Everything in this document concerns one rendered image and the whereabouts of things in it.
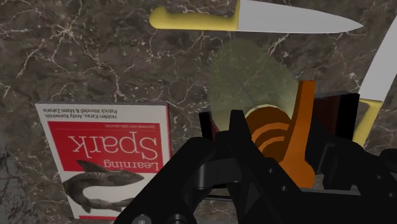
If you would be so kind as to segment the brown striped round object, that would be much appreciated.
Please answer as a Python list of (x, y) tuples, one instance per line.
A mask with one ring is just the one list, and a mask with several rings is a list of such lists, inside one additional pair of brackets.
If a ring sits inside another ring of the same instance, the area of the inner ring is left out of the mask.
[(246, 116), (251, 140), (261, 154), (281, 162), (286, 153), (288, 128), (291, 118), (280, 108), (268, 106), (258, 108)]

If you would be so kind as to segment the orange wooden spatula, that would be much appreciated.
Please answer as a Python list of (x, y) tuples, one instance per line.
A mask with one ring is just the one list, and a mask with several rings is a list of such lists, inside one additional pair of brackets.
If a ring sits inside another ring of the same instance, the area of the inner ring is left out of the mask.
[(292, 122), (286, 138), (287, 149), (279, 163), (293, 182), (301, 188), (311, 188), (316, 180), (313, 168), (305, 160), (315, 91), (315, 81), (299, 82)]

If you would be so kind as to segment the white and red book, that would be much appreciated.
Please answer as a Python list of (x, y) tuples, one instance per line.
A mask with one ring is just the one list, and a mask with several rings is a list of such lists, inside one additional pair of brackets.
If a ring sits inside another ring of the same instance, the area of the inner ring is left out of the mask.
[(38, 102), (76, 219), (113, 220), (172, 156), (166, 103)]

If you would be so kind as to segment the dark box holder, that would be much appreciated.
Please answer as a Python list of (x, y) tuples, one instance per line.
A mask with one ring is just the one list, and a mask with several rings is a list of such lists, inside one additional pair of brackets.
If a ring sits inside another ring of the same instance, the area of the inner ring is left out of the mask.
[[(310, 132), (305, 150), (305, 160), (313, 168), (315, 175), (321, 174), (324, 179), (324, 174), (321, 172), (320, 167), (324, 146), (327, 140), (338, 137), (353, 141), (352, 138), (358, 104), (359, 95), (349, 92), (322, 95), (321, 97), (314, 98)], [(243, 116), (243, 122), (247, 126), (246, 116), (253, 110)], [(246, 136), (248, 138), (248, 144), (253, 147), (255, 154), (263, 156), (254, 142), (252, 142), (249, 129)], [(275, 162), (276, 165), (281, 167), (279, 164), (280, 162), (277, 162), (275, 159), (267, 159)]]

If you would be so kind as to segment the green leaf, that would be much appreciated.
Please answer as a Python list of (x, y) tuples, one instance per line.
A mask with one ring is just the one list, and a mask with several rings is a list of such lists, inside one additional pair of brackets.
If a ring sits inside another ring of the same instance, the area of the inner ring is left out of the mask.
[(252, 41), (234, 39), (215, 54), (208, 79), (212, 119), (229, 128), (230, 112), (248, 113), (273, 105), (292, 116), (298, 81), (295, 75)]

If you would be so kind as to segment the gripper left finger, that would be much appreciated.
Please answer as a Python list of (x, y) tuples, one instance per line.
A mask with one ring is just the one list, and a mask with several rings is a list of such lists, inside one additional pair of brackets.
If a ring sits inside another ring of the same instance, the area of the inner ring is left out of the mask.
[(230, 113), (230, 128), (189, 139), (114, 224), (197, 224), (194, 211), (214, 186), (226, 185), (239, 224), (297, 224), (303, 193), (282, 167), (251, 140), (244, 113)]

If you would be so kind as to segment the large yellow-handled knife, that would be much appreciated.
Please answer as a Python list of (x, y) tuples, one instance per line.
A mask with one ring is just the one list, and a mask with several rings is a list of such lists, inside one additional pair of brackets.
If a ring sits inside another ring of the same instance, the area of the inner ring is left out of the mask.
[(156, 29), (288, 34), (334, 34), (362, 27), (359, 22), (338, 15), (254, 0), (237, 0), (231, 17), (170, 13), (159, 6), (151, 12), (149, 22)]

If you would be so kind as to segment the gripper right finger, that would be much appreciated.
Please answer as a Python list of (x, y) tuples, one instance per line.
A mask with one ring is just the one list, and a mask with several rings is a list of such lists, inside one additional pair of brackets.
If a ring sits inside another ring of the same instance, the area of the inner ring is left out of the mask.
[(321, 159), (323, 186), (359, 195), (334, 196), (335, 216), (348, 224), (397, 224), (397, 179), (378, 156), (348, 139), (327, 140)]

